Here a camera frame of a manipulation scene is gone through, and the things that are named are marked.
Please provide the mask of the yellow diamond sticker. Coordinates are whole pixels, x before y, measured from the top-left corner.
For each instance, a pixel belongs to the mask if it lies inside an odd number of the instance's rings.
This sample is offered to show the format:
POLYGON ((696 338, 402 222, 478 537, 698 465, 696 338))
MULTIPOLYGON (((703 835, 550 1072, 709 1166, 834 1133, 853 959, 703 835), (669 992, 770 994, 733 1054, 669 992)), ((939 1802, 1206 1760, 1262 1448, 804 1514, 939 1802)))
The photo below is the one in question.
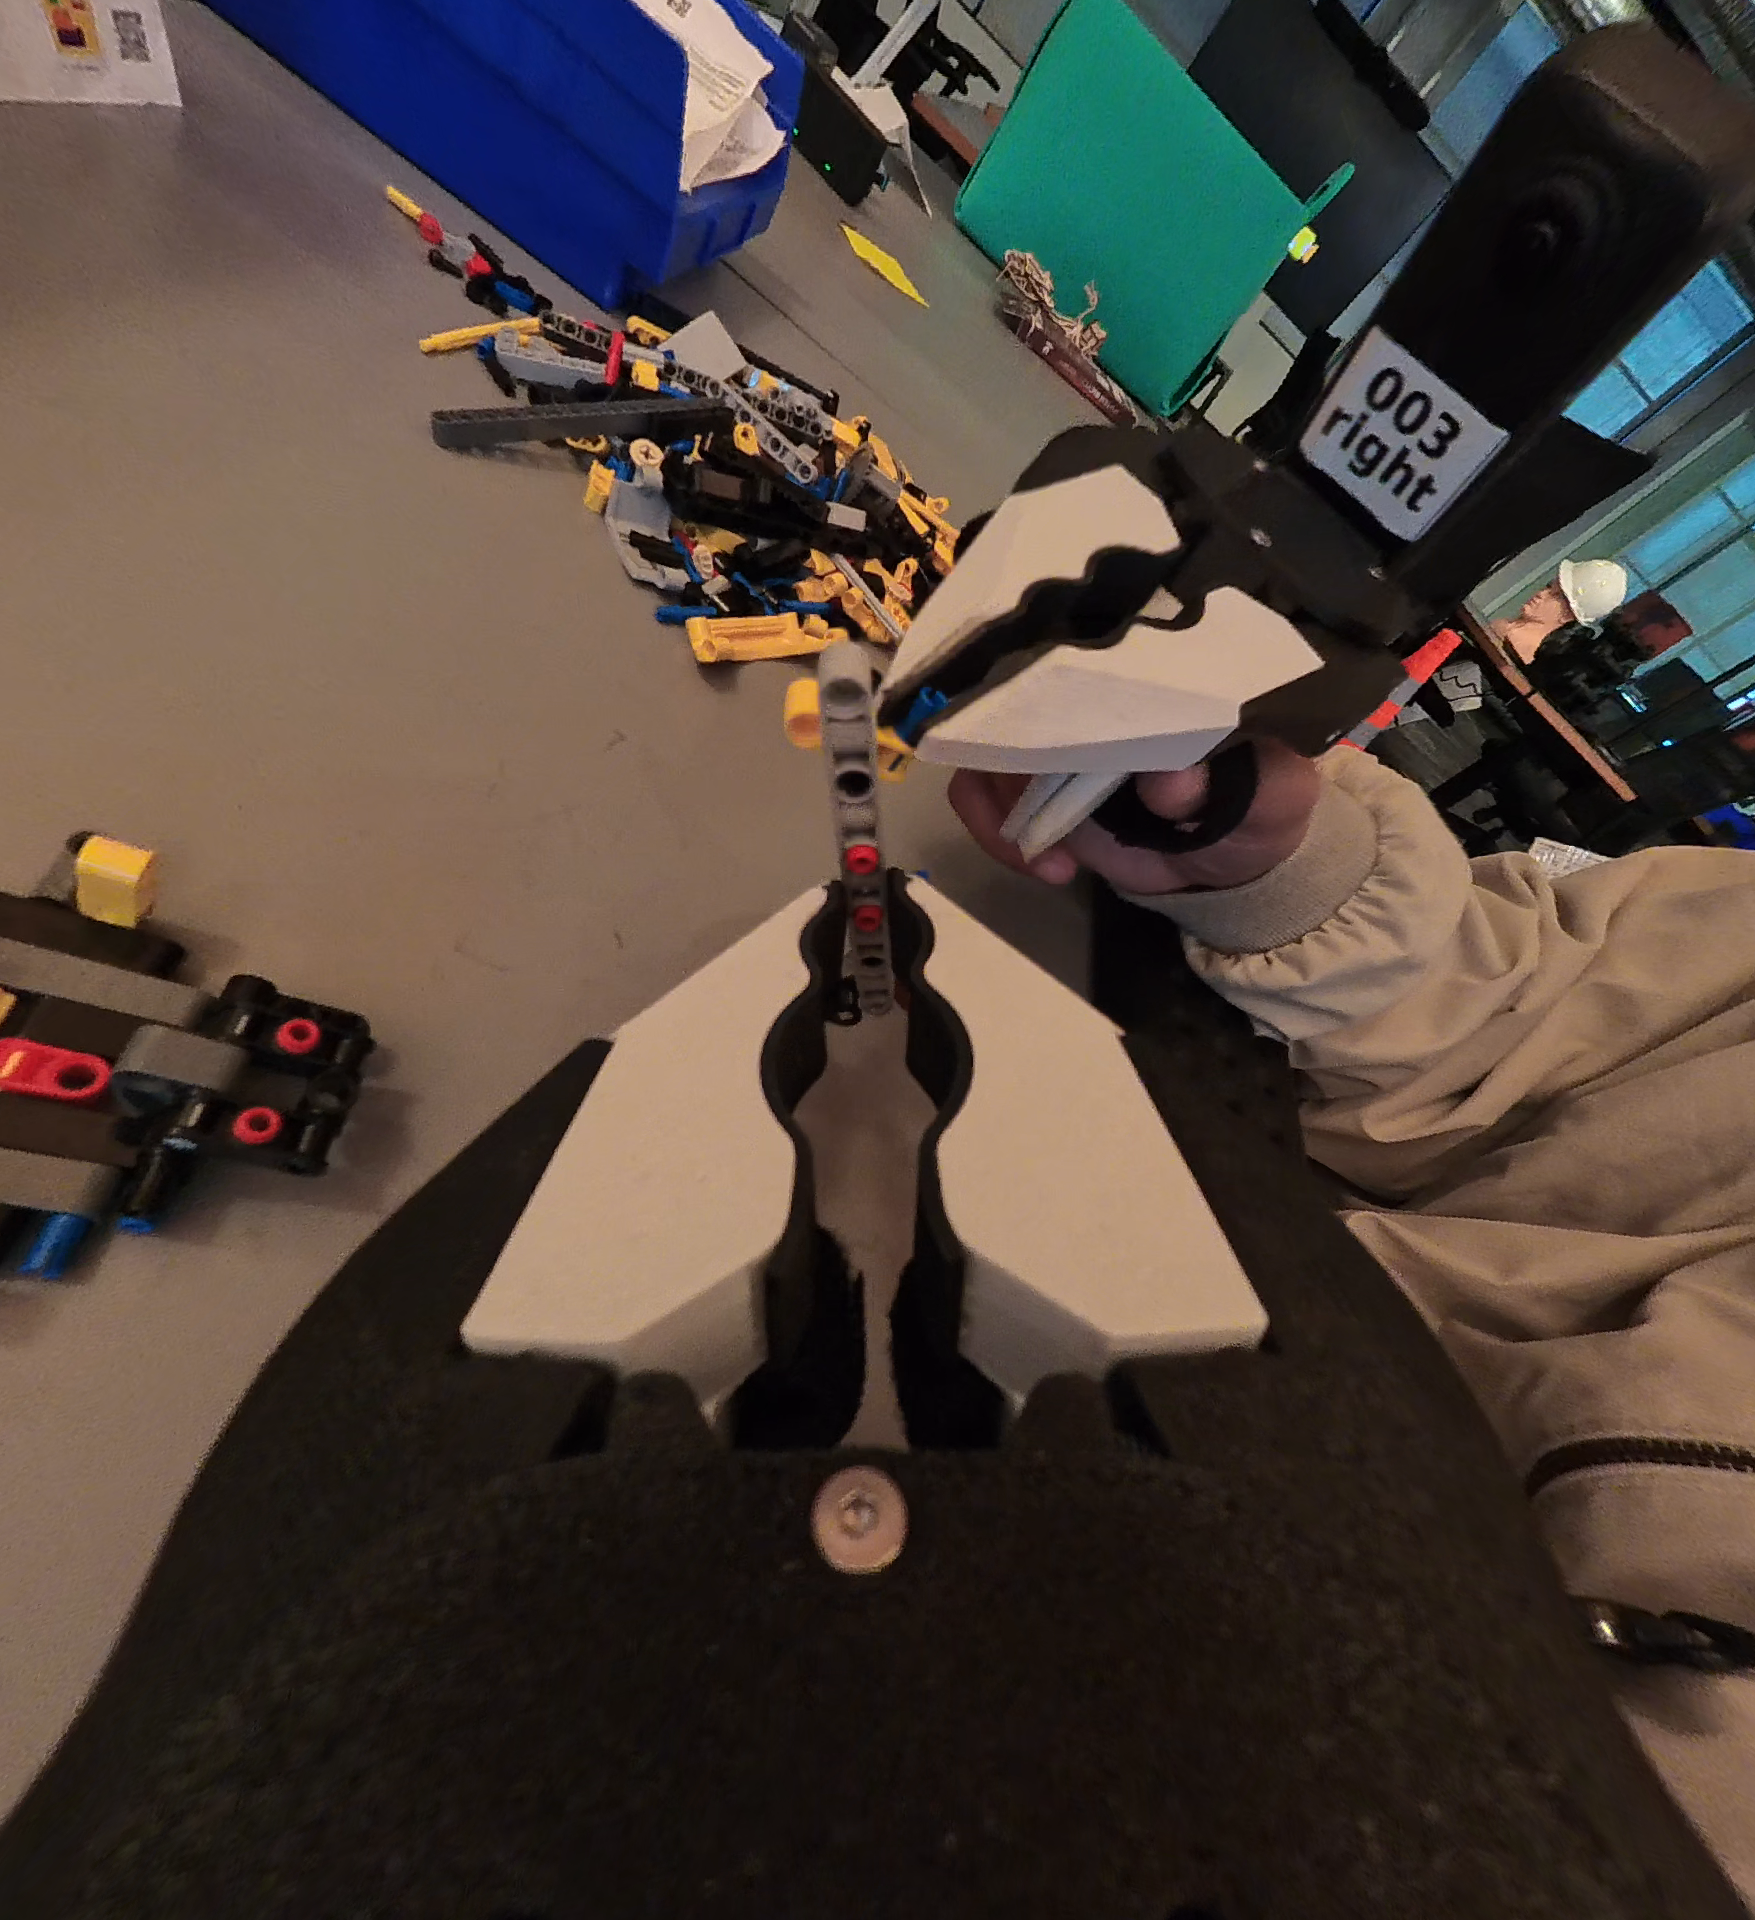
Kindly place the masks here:
POLYGON ((910 271, 885 247, 879 247, 872 236, 867 236, 861 228, 850 222, 842 222, 842 236, 850 254, 864 263, 864 269, 889 286, 895 293, 913 301, 918 308, 928 308, 928 300, 910 278, 910 271))

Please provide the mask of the blue plastic bin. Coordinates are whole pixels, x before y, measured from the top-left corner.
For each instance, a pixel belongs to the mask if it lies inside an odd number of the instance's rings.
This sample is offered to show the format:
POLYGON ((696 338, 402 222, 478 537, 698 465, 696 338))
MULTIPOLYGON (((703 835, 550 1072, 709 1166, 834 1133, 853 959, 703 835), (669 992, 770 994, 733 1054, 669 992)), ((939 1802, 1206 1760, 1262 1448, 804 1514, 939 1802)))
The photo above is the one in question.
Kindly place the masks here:
POLYGON ((214 3, 238 34, 601 307, 727 259, 770 224, 804 63, 722 5, 764 71, 770 154, 680 183, 691 51, 661 6, 598 3, 214 3))

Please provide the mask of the toy brick chassis assembly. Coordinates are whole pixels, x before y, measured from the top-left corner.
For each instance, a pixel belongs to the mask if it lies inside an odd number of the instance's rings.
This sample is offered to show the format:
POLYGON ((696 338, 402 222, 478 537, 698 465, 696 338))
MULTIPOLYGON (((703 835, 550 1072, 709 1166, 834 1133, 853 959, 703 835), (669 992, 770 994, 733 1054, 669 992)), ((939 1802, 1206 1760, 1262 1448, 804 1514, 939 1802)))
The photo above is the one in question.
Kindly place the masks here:
POLYGON ((210 1165, 315 1180, 363 1098, 372 1024, 257 972, 191 986, 156 891, 156 850, 99 831, 0 888, 0 1277, 158 1231, 210 1165))

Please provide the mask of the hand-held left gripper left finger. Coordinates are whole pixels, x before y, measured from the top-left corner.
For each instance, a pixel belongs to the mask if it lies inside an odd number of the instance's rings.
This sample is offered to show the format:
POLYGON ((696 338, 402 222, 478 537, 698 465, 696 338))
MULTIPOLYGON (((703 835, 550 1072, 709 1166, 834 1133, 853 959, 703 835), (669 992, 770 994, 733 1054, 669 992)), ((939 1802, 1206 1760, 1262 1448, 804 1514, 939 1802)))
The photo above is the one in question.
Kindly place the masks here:
POLYGON ((831 1236, 796 1108, 828 1068, 831 888, 611 1038, 460 1325, 478 1357, 671 1375, 747 1443, 831 1437, 831 1236))

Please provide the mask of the small wooden model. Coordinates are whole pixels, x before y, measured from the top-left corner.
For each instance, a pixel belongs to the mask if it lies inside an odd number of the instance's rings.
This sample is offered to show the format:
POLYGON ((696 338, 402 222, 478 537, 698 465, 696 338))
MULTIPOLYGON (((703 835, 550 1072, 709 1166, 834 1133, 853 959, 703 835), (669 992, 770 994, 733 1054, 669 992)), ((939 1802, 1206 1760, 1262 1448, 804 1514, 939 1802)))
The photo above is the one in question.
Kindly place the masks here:
POLYGON ((1055 301, 1055 275, 1022 248, 1009 248, 995 275, 995 316, 1065 386, 1119 427, 1148 427, 1148 414, 1103 366, 1105 326, 1095 318, 1097 293, 1083 288, 1082 314, 1055 301))

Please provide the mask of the grey instruction booklet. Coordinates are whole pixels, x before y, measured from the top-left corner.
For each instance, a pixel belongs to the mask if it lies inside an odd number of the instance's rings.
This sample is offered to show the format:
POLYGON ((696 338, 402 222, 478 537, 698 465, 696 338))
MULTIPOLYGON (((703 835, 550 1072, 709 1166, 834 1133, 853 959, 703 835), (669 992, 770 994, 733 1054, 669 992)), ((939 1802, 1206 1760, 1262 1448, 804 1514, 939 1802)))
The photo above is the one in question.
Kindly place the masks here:
POLYGON ((0 3, 0 102, 180 107, 156 3, 0 3))

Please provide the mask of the orange cone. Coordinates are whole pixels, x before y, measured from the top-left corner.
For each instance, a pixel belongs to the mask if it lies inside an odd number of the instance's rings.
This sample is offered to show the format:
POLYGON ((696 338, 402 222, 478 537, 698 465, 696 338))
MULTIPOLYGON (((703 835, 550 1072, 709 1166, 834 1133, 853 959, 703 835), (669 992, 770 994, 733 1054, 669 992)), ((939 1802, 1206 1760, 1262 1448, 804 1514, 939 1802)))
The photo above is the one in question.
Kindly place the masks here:
POLYGON ((1413 706, 1425 691, 1425 686, 1433 679, 1433 674, 1447 662, 1447 656, 1462 644, 1462 636, 1455 626, 1445 626, 1432 637, 1425 637, 1403 662, 1401 676, 1385 699, 1370 711, 1362 721, 1358 721, 1338 745, 1352 751, 1370 751, 1378 735, 1390 731, 1413 706))

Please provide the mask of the grey beam toy brick subassembly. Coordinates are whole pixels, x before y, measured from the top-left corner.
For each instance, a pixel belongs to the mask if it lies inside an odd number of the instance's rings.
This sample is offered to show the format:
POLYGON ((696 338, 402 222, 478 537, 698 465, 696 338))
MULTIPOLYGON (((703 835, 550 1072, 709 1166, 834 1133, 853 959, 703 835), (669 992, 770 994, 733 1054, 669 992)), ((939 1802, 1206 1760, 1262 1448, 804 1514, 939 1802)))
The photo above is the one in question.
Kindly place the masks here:
POLYGON ((828 643, 816 676, 796 686, 810 698, 834 858, 796 952, 825 1024, 859 1026, 900 1012, 938 1033, 956 1026, 928 982, 938 891, 885 850, 876 687, 872 662, 853 640, 828 643))

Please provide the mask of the white paper sheets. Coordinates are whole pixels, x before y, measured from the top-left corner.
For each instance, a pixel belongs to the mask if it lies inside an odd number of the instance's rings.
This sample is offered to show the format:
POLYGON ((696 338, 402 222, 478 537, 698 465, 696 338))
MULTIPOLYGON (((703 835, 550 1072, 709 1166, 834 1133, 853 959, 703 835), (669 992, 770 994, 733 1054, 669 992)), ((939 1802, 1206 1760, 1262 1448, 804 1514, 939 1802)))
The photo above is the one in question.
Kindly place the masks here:
POLYGON ((785 151, 764 83, 771 63, 722 3, 637 3, 686 63, 678 109, 678 189, 744 179, 785 151))

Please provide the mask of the white articulated lamp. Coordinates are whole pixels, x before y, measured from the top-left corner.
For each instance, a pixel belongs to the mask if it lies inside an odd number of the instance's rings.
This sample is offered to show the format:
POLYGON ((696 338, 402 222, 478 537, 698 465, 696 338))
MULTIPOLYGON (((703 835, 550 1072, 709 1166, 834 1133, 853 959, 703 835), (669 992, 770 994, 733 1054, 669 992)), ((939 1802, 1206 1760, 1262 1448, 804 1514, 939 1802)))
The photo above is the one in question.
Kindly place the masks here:
POLYGON ((818 3, 806 14, 812 48, 834 57, 837 78, 889 138, 879 187, 907 187, 928 206, 921 166, 966 169, 1006 99, 1006 59, 954 35, 960 5, 818 3))

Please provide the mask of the person's right forearm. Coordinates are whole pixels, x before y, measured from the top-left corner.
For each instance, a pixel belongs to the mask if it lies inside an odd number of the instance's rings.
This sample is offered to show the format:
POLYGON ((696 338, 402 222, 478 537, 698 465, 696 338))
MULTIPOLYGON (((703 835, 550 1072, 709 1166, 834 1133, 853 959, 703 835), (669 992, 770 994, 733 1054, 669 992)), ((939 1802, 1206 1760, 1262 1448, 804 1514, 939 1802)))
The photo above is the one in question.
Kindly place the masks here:
POLYGON ((1549 874, 1468 858, 1372 754, 1316 770, 1311 824, 1268 874, 1131 894, 1287 1048, 1314 1157, 1421 1212, 1755 1228, 1755 850, 1549 874))

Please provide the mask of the green felt bag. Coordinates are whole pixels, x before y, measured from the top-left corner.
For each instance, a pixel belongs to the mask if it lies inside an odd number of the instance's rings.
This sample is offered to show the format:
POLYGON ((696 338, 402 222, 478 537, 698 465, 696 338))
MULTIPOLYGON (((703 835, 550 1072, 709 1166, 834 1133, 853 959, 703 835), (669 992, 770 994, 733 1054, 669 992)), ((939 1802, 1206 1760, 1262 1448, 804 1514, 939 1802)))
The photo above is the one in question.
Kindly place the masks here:
POLYGON ((1071 3, 966 173, 954 217, 995 260, 1033 254, 1058 296, 1094 289, 1103 368, 1173 419, 1352 173, 1343 160, 1298 195, 1130 5, 1071 3))

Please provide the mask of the black box device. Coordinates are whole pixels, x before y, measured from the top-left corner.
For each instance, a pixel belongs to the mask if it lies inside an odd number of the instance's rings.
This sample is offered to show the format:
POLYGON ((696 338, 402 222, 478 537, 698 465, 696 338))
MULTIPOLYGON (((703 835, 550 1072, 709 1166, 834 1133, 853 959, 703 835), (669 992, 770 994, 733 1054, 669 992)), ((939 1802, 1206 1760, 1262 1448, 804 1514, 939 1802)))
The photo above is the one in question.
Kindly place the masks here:
POLYGON ((804 85, 793 120, 793 151, 844 206, 864 206, 879 189, 889 138, 834 77, 834 57, 787 41, 798 55, 804 85))

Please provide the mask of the black monitor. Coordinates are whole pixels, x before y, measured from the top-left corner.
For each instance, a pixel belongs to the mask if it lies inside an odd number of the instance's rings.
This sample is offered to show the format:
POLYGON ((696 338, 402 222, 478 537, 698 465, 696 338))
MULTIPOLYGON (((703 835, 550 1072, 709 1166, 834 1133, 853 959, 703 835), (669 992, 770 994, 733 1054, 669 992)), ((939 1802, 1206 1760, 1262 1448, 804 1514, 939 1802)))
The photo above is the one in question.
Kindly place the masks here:
POLYGON ((1347 308, 1447 191, 1419 137, 1429 120, 1421 101, 1343 5, 1228 5, 1186 75, 1298 198, 1349 167, 1306 217, 1316 254, 1286 260, 1266 288, 1298 334, 1347 334, 1347 308))

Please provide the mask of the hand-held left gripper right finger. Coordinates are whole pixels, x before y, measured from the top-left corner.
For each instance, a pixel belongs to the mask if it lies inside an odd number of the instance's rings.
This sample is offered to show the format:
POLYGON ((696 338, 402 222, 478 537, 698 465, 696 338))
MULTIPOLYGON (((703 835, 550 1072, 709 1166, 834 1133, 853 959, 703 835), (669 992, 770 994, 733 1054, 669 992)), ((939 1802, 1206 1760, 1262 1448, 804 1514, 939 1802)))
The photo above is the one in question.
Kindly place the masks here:
POLYGON ((1268 1313, 1123 1031, 918 876, 907 1068, 931 1117, 904 1267, 904 1430, 993 1443, 1052 1375, 1257 1350, 1268 1313))

